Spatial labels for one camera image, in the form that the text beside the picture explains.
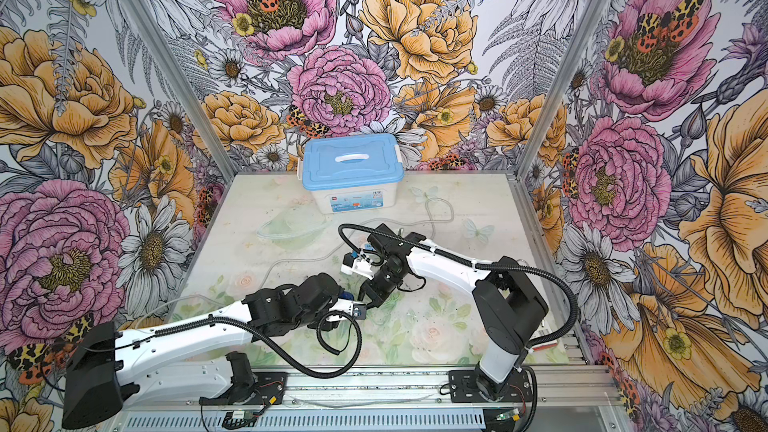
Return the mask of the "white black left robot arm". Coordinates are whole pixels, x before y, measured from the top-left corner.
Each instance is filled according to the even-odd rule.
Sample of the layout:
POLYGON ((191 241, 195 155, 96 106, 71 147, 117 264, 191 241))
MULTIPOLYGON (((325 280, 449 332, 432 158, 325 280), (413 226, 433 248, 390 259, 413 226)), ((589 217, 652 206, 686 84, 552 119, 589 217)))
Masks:
POLYGON ((333 379, 357 362, 357 346, 349 361, 333 372, 320 372, 300 363, 277 338, 306 326, 328 353, 340 350, 322 334, 346 321, 356 336, 367 307, 354 299, 330 275, 320 273, 299 285, 261 289, 207 314, 163 326, 120 331, 111 323, 91 329, 66 365, 62 425, 66 429, 95 426, 120 412, 132 398, 145 398, 149 389, 140 378, 205 352, 261 343, 296 371, 315 379, 333 379))

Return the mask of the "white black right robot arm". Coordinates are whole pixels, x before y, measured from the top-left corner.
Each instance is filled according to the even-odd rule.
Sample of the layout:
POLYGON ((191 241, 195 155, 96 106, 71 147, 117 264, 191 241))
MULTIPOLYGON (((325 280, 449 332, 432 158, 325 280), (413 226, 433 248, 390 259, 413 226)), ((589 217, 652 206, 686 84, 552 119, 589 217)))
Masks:
POLYGON ((403 289, 407 276, 437 281, 472 297, 489 343, 471 389, 488 402, 502 400, 548 314, 546 301, 519 264, 509 257, 496 262, 462 257, 419 234, 397 236, 386 225, 371 230, 367 244, 345 261, 356 274, 372 273, 358 294, 367 307, 383 305, 403 289))

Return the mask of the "white blue-lid storage box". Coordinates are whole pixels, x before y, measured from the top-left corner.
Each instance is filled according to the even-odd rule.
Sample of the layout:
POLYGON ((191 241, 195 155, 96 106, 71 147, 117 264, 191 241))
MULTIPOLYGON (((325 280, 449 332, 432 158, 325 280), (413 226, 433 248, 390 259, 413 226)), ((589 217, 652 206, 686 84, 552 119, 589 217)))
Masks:
POLYGON ((405 167, 392 134, 312 139, 297 177, 323 214, 392 207, 405 167))

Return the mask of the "red white small packet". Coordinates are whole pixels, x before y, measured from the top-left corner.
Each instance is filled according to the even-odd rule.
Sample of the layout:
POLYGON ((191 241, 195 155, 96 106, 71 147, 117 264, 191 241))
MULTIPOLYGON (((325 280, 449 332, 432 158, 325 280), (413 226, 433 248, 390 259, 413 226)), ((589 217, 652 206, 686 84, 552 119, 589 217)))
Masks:
POLYGON ((555 347, 559 339, 553 334, 554 332, 547 325, 542 325, 534 332, 528 347, 534 351, 555 347))

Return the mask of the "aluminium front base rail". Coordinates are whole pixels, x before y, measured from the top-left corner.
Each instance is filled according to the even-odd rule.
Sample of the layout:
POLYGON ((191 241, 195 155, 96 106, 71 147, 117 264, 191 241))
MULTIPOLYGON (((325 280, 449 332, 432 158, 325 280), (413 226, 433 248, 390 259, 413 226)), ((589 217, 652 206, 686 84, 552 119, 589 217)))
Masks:
POLYGON ((136 399, 101 431, 629 431, 604 366, 535 365, 510 376, 503 397, 485 401, 473 368, 357 367, 320 380, 286 367, 258 369, 242 403, 194 398, 192 378, 215 363, 174 366, 147 379, 136 399))

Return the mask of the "aluminium corner frame post right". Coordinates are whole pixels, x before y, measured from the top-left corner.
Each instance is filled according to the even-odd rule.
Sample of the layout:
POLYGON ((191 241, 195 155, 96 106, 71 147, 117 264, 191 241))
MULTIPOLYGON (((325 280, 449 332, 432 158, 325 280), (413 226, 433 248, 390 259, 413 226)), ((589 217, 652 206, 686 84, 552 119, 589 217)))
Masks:
POLYGON ((568 82, 576 71, 580 58, 593 38, 598 21, 605 9, 610 5, 610 1, 588 0, 586 2, 586 10, 575 24, 566 52, 560 61, 551 87, 546 93, 539 120, 533 127, 531 136, 523 150, 523 155, 518 162, 516 177, 519 180, 522 180, 532 168, 533 160, 538 156, 547 131, 555 121, 563 95, 568 87, 568 82))

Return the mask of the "aluminium corner frame post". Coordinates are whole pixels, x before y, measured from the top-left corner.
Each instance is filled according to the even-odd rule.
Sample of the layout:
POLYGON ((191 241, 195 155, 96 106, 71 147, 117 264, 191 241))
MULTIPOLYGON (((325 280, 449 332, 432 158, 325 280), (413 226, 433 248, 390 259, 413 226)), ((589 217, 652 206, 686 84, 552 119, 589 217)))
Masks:
POLYGON ((610 1, 588 0, 586 2, 586 10, 575 24, 566 52, 560 61, 551 87, 546 93, 539 120, 533 127, 531 136, 523 150, 523 155, 518 162, 516 177, 519 180, 522 180, 532 168, 533 160, 538 156, 547 131, 555 121, 563 95, 568 87, 568 82, 576 71, 580 58, 593 38, 598 21, 605 9, 610 5, 610 1))
POLYGON ((221 172, 224 182, 230 184, 238 169, 230 159, 220 139, 216 135, 207 115, 198 101, 193 88, 182 73, 172 49, 163 36, 153 13, 145 0, 121 0, 130 20, 137 28, 137 33, 157 61, 164 77, 175 94, 175 98, 184 107, 192 123, 206 144, 209 153, 221 172))

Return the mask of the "aluminium corner frame post left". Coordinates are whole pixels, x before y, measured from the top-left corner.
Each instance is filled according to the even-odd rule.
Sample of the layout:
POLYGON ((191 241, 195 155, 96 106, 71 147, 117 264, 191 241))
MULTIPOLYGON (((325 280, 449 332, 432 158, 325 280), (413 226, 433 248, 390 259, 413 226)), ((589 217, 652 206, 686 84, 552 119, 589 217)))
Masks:
POLYGON ((130 20, 137 28, 137 33, 157 61, 164 77, 175 94, 175 98, 184 107, 192 123, 206 144, 209 153, 221 172, 224 182, 230 184, 238 169, 230 159, 220 139, 216 135, 207 115, 198 101, 193 88, 182 73, 172 49, 163 36, 153 13, 145 0, 121 0, 130 20))

